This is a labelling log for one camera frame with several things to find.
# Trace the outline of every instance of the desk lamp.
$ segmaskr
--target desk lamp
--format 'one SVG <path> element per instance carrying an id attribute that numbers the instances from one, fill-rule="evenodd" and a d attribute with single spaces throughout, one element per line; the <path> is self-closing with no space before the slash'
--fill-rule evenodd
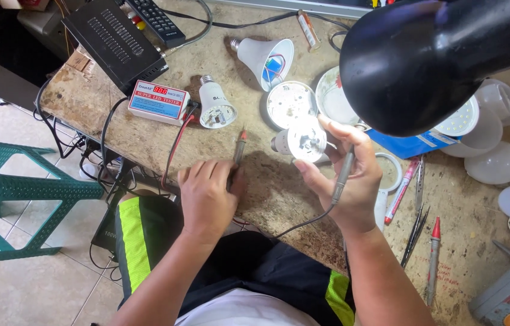
<path id="1" fill-rule="evenodd" d="M 349 30 L 341 83 L 371 128 L 409 137 L 445 120 L 510 69 L 510 0 L 403 0 Z"/>

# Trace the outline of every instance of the worn wooden table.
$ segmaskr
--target worn wooden table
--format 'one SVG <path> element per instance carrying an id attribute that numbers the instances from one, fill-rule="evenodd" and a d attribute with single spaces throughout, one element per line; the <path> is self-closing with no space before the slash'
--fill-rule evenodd
<path id="1" fill-rule="evenodd" d="M 205 17 L 201 7 L 193 1 L 164 1 L 159 5 L 195 17 Z M 276 11 L 228 5 L 210 6 L 215 21 L 230 24 L 255 22 L 278 14 Z M 204 24 L 197 21 L 172 19 L 189 37 L 204 28 Z M 266 94 L 258 86 L 253 73 L 230 49 L 229 40 L 233 37 L 291 39 L 295 44 L 295 56 L 286 79 L 301 81 L 315 88 L 323 72 L 338 65 L 339 55 L 331 49 L 327 39 L 340 28 L 315 18 L 312 22 L 323 39 L 322 48 L 317 53 L 307 51 L 307 41 L 295 18 L 239 30 L 213 27 L 203 40 L 168 57 L 170 70 L 155 80 L 158 84 L 185 89 L 194 100 L 199 100 L 198 79 L 201 75 L 212 75 L 222 86 L 229 101 L 238 108 L 237 120 L 216 130 L 189 127 L 176 151 L 169 177 L 175 179 L 179 168 L 189 166 L 197 159 L 232 158 L 237 134 L 249 122 L 249 140 L 243 160 L 249 188 L 238 214 L 271 234 L 317 216 L 322 209 L 315 194 L 305 186 L 297 169 L 290 164 L 291 157 L 271 150 L 269 141 L 276 132 L 262 121 L 259 114 Z M 145 34 L 157 43 L 149 31 Z M 499 73 L 495 78 L 510 85 L 510 71 Z M 46 88 L 41 103 L 47 112 L 99 138 L 109 109 L 123 96 L 96 63 L 75 53 Z M 145 167 L 161 172 L 177 131 L 178 127 L 135 117 L 122 104 L 109 126 L 106 145 Z M 510 142 L 510 126 L 505 127 L 503 139 Z M 377 144 L 374 146 L 377 152 L 387 152 Z M 408 162 L 403 161 L 402 165 L 405 170 Z M 322 172 L 334 174 L 331 167 L 322 168 Z M 424 200 L 432 209 L 406 273 L 423 295 L 430 250 L 427 239 L 434 217 L 440 216 L 442 247 L 436 300 L 432 308 L 439 325 L 476 325 L 467 303 L 510 267 L 510 259 L 491 243 L 492 239 L 498 239 L 510 246 L 507 218 L 497 205 L 497 196 L 503 188 L 505 185 L 489 186 L 470 178 L 462 159 L 448 157 L 438 151 L 426 155 Z M 413 199 L 414 186 L 411 185 L 393 223 L 384 230 L 398 257 L 403 253 L 415 219 Z M 345 270 L 341 235 L 329 218 L 293 231 L 282 240 L 330 268 L 341 272 Z"/>

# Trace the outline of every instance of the hand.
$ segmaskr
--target hand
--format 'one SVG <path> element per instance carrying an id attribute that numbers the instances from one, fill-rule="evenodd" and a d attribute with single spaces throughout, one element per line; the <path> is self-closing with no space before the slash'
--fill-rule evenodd
<path id="1" fill-rule="evenodd" d="M 198 161 L 179 171 L 183 233 L 190 234 L 202 244 L 215 245 L 237 210 L 246 182 L 243 168 L 233 177 L 230 192 L 226 180 L 236 165 L 233 161 Z"/>
<path id="2" fill-rule="evenodd" d="M 335 181 L 341 171 L 344 157 L 350 144 L 355 146 L 356 159 L 347 178 L 345 188 L 338 204 L 331 210 L 330 216 L 342 231 L 365 233 L 375 225 L 374 206 L 378 195 L 382 169 L 375 160 L 374 148 L 369 136 L 359 129 L 342 125 L 320 114 L 319 122 L 327 132 L 328 145 L 325 153 L 334 164 L 335 178 L 328 180 L 315 164 L 296 159 L 294 164 L 301 171 L 303 180 L 319 196 L 323 209 L 331 204 Z"/>

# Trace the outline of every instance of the plastic chair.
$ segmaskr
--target plastic chair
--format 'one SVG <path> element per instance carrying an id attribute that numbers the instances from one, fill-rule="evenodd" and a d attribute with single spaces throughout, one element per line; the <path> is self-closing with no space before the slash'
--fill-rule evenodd
<path id="1" fill-rule="evenodd" d="M 78 181 L 48 162 L 42 154 L 52 149 L 0 143 L 0 168 L 13 154 L 25 154 L 59 179 L 10 176 L 0 174 L 0 202 L 10 200 L 61 200 L 32 239 L 22 249 L 14 249 L 0 235 L 0 260 L 54 255 L 61 247 L 41 248 L 46 239 L 60 224 L 79 200 L 99 199 L 103 189 L 96 182 Z"/>

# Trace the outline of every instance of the black shorts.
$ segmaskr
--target black shorts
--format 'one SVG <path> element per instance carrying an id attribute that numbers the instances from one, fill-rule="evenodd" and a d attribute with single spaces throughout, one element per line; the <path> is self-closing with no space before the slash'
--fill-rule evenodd
<path id="1" fill-rule="evenodd" d="M 180 207 L 160 196 L 129 199 L 119 205 L 116 217 L 123 303 L 179 236 L 183 218 Z M 283 300 L 320 325 L 354 323 L 355 307 L 347 277 L 253 231 L 219 240 L 188 289 L 179 316 L 235 288 Z"/>

